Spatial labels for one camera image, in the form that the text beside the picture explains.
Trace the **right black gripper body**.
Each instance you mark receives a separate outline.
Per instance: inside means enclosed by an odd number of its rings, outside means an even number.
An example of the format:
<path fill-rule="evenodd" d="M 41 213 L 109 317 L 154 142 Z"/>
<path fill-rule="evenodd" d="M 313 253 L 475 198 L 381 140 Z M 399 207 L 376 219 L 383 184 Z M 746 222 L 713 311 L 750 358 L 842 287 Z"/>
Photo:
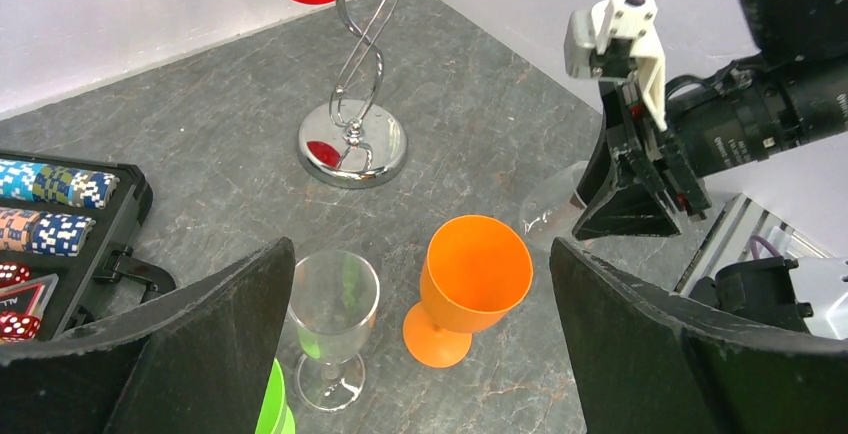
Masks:
<path fill-rule="evenodd" d="M 795 107 L 789 84 L 773 76 L 726 76 L 688 81 L 668 105 L 660 131 L 634 84 L 616 87 L 616 114 L 628 109 L 636 133 L 665 186 L 672 217 L 703 217 L 712 203 L 706 177 L 764 161 L 795 145 Z"/>

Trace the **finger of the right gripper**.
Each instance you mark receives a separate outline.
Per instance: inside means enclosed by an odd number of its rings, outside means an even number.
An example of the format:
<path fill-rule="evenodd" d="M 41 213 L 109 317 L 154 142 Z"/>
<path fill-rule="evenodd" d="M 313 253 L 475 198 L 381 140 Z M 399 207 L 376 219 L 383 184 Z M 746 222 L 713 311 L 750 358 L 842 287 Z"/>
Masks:
<path fill-rule="evenodd" d="M 577 194 L 585 209 L 573 236 L 674 237 L 681 233 L 664 198 L 665 186 L 636 133 L 630 110 L 604 114 L 602 128 Z"/>

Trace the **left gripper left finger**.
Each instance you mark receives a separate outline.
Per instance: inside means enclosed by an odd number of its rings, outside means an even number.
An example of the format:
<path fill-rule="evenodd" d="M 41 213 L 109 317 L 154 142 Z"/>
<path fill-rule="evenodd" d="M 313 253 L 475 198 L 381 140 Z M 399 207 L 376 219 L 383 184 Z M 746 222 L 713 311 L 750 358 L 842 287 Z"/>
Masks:
<path fill-rule="evenodd" d="M 251 433 L 293 284 L 272 242 L 56 339 L 1 348 L 5 433 Z"/>

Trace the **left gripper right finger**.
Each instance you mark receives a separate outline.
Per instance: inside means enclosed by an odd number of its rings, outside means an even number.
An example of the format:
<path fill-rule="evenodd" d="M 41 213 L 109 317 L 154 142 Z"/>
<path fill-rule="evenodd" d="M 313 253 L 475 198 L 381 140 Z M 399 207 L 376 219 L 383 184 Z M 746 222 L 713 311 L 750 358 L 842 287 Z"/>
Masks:
<path fill-rule="evenodd" d="M 549 266 L 591 433 L 843 433 L 847 345 L 666 291 L 563 239 Z"/>

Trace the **clear wine glass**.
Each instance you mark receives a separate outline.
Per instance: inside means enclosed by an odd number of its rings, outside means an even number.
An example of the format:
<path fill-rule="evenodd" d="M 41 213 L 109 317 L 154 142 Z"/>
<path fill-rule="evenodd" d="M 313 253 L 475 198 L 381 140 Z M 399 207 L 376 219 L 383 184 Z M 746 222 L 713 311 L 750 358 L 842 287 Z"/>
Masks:
<path fill-rule="evenodd" d="M 586 208 L 577 187 L 587 166 L 587 161 L 570 165 L 538 184 L 525 198 L 519 227 L 529 245 L 549 252 L 556 238 L 575 242 L 572 229 Z"/>
<path fill-rule="evenodd" d="M 377 271 L 358 254 L 325 250 L 298 261 L 288 315 L 302 351 L 294 389 L 307 406 L 332 413 L 361 397 L 366 367 L 360 351 L 380 297 Z"/>

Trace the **green plastic wine glass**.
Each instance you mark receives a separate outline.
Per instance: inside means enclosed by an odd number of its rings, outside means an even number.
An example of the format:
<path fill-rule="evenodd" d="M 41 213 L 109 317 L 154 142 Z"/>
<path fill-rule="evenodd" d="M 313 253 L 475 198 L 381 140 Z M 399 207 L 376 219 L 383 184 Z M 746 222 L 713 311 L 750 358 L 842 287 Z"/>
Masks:
<path fill-rule="evenodd" d="M 285 378 L 277 359 L 272 362 L 270 377 L 266 386 L 256 434 L 295 434 L 296 423 L 288 406 Z"/>

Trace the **clear wine glass front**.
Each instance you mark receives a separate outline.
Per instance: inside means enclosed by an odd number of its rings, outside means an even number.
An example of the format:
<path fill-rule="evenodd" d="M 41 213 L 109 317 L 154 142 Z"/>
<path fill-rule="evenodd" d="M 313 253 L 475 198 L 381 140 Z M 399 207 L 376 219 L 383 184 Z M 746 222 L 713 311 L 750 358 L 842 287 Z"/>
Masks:
<path fill-rule="evenodd" d="M 361 397 L 366 367 L 360 351 L 380 297 L 377 271 L 358 254 L 325 250 L 298 261 L 288 315 L 302 351 L 294 389 L 307 406 L 332 413 Z"/>

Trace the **orange plastic wine glass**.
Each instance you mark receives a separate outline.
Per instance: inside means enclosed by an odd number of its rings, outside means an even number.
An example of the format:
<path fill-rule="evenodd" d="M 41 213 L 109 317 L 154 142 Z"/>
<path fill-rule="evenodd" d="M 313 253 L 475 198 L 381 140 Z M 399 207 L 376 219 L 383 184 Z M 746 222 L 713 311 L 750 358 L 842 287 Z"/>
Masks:
<path fill-rule="evenodd" d="M 431 368 L 468 354 L 473 335 L 499 322 L 529 293 L 532 257 L 521 236 L 484 215 L 463 215 L 431 238 L 420 276 L 420 300 L 407 312 L 408 352 Z"/>

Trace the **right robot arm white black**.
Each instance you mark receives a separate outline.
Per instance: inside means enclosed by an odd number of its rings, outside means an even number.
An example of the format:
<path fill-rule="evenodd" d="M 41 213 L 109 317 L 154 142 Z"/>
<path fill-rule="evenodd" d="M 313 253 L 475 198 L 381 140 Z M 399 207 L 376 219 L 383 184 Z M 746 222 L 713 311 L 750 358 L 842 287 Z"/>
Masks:
<path fill-rule="evenodd" d="M 847 129 L 847 0 L 738 0 L 757 53 L 668 78 L 655 0 L 571 14 L 568 74 L 597 82 L 603 125 L 576 187 L 580 240 L 671 237 L 703 217 L 710 175 Z"/>

